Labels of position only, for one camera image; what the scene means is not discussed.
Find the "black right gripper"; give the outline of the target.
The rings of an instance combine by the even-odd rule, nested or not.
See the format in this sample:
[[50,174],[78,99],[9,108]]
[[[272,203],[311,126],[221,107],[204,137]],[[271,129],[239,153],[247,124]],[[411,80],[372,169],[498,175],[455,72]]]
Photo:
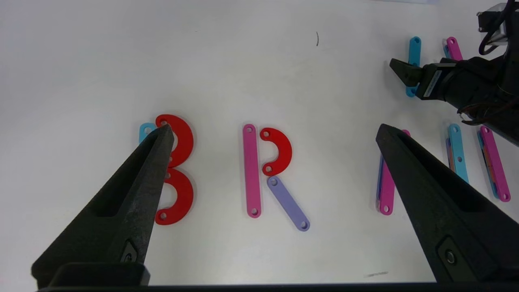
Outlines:
[[481,57],[418,67],[392,58],[389,66],[406,87],[418,86],[418,98],[438,100],[469,112],[489,106],[489,61]]

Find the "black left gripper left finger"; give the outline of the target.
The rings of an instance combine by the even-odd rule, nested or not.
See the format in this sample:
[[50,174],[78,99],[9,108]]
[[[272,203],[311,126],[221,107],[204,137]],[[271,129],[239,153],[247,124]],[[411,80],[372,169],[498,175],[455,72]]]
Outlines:
[[152,131],[32,264],[40,290],[148,286],[144,261],[174,135]]

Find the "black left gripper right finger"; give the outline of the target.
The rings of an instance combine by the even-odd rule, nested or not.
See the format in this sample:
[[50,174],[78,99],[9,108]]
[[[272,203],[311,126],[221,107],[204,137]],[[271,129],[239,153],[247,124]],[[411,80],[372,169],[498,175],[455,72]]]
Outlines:
[[400,129],[376,142],[439,283],[518,283],[519,226]]

